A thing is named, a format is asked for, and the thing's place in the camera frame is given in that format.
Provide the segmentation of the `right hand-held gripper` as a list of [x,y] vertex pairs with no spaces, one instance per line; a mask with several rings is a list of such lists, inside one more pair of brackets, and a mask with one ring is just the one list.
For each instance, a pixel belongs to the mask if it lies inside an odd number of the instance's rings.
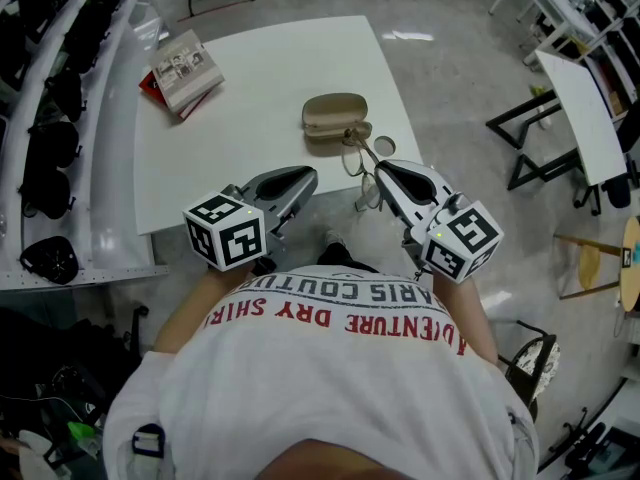
[[[384,160],[375,167],[374,177],[393,215],[411,227],[402,247],[419,271],[439,272],[461,283],[489,261],[504,238],[481,202],[453,193],[432,168]],[[431,204],[438,206],[425,217]]]

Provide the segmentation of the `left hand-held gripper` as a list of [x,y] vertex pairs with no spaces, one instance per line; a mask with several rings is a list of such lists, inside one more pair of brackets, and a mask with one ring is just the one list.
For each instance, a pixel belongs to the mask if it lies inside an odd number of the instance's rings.
[[314,168],[290,166],[207,194],[182,212],[193,251],[221,272],[250,262],[274,270],[286,252],[285,226],[317,186]]

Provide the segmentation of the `wire-frame eyeglasses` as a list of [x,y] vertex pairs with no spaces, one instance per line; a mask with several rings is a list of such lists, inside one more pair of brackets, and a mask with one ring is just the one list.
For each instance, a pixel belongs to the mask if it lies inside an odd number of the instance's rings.
[[366,144],[356,128],[346,129],[342,138],[341,161],[345,172],[359,180],[361,194],[354,203],[357,212],[367,210],[381,211],[383,200],[374,174],[367,169],[365,157],[367,155],[374,165],[379,160]]

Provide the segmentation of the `beige glasses case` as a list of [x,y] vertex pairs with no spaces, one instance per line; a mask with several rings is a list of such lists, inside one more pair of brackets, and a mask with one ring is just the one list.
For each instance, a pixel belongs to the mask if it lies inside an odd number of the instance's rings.
[[319,157],[337,156],[343,140],[353,134],[367,140],[372,133],[368,111],[366,99],[355,93],[329,93],[309,99],[301,113],[309,153]]

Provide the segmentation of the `person's right forearm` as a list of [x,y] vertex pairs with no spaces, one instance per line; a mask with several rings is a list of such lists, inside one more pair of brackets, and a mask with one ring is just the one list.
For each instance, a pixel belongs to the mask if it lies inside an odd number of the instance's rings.
[[469,277],[456,284],[434,271],[433,293],[444,304],[472,350],[496,366],[499,362],[496,343],[474,280]]

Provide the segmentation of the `person's left forearm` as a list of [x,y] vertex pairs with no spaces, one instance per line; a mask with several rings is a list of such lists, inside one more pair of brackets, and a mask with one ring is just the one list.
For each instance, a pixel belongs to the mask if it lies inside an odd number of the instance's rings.
[[254,268],[246,263],[221,272],[208,269],[180,306],[161,327],[153,352],[177,354],[194,336],[208,313],[232,290],[245,282]]

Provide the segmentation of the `person's black trousers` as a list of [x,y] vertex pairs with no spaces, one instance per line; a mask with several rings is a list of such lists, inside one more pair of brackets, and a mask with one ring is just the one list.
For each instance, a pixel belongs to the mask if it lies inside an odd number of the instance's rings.
[[341,242],[332,242],[326,246],[317,260],[318,265],[343,266],[347,268],[377,273],[377,270],[352,258],[346,246]]

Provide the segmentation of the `red cover book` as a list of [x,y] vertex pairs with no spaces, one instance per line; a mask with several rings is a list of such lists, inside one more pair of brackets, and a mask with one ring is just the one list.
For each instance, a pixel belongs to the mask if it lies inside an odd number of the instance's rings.
[[152,72],[149,72],[143,78],[143,80],[139,83],[139,88],[147,99],[153,101],[157,106],[159,106],[169,114],[177,117],[181,121],[185,121],[195,111],[195,109],[198,108],[209,97],[210,93],[212,92],[212,90],[206,91],[201,96],[189,102],[181,110],[174,112],[169,109]]

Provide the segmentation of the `wooden stool with yellow seat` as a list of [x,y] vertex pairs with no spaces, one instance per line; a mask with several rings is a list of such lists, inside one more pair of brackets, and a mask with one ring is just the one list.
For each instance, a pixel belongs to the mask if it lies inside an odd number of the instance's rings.
[[571,294],[563,294],[559,297],[560,300],[580,298],[619,287],[620,281],[613,281],[598,287],[594,283],[599,278],[601,256],[609,255],[620,260],[622,257],[621,247],[558,233],[555,233],[553,238],[577,245],[580,249],[578,281],[582,290]]

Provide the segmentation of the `person's white printed shirt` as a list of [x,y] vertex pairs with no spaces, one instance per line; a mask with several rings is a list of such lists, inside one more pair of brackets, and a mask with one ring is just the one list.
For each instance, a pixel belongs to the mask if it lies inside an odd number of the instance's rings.
[[304,440],[412,480],[535,480],[529,410],[433,285],[343,266],[248,278],[108,413],[108,480],[255,480]]

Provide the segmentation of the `black chair with patterned seat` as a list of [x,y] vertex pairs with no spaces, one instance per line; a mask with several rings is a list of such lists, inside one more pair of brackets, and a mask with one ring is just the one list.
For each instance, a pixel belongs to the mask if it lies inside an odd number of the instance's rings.
[[559,366],[560,347],[555,334],[531,326],[522,320],[516,324],[537,336],[528,341],[512,359],[499,355],[499,361],[506,366],[504,375],[529,410],[533,421],[538,416],[538,397],[553,380]]

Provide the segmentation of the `white storage rack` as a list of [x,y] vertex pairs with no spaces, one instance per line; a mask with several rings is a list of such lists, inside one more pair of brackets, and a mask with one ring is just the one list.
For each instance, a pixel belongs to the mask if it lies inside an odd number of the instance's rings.
[[[507,0],[495,0],[494,14]],[[537,14],[536,51],[563,55],[587,67],[617,122],[640,99],[640,0],[524,0],[521,22]]]

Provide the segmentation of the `round wooden table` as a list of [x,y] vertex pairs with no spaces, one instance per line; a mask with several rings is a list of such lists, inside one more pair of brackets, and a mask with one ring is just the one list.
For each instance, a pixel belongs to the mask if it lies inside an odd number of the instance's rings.
[[625,225],[620,268],[620,301],[626,312],[631,312],[640,296],[640,221],[628,219]]

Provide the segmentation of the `black backpack heap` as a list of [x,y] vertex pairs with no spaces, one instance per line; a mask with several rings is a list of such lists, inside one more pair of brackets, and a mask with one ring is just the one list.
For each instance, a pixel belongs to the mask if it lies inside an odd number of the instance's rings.
[[0,309],[0,430],[32,431],[61,450],[78,449],[69,421],[97,428],[116,394],[140,365],[140,320],[133,310],[122,337],[87,319],[56,329]]

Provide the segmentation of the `black office chair base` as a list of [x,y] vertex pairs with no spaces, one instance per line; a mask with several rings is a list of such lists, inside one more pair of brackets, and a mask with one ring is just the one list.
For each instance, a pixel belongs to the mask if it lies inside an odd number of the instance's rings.
[[575,468],[579,463],[586,461],[586,457],[605,432],[606,425],[597,423],[591,428],[586,421],[589,415],[586,406],[581,408],[580,414],[580,419],[576,423],[568,421],[563,423],[564,434],[557,443],[549,447],[550,456],[546,465],[562,459],[565,466]]

